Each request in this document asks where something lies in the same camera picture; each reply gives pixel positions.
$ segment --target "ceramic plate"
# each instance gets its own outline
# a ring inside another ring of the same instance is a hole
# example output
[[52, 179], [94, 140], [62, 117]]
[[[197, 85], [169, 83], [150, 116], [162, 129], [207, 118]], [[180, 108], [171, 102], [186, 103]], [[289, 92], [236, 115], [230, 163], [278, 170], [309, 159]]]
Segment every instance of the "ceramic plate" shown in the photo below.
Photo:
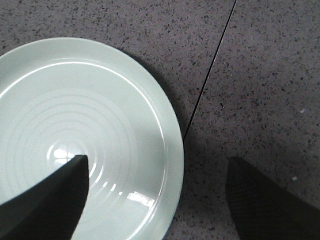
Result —
[[183, 144], [169, 100], [126, 54], [50, 38], [0, 57], [0, 204], [74, 155], [89, 194], [73, 240], [160, 240], [180, 196]]

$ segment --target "floor tile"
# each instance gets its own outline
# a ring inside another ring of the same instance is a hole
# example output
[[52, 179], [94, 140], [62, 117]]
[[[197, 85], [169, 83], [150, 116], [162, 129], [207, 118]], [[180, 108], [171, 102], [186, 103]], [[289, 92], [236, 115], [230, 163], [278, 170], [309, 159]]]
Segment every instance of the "floor tile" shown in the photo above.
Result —
[[156, 78], [185, 133], [234, 0], [0, 0], [0, 55], [51, 37], [123, 50]]
[[185, 141], [166, 239], [237, 240], [226, 157], [320, 207], [320, 2], [237, 0]]

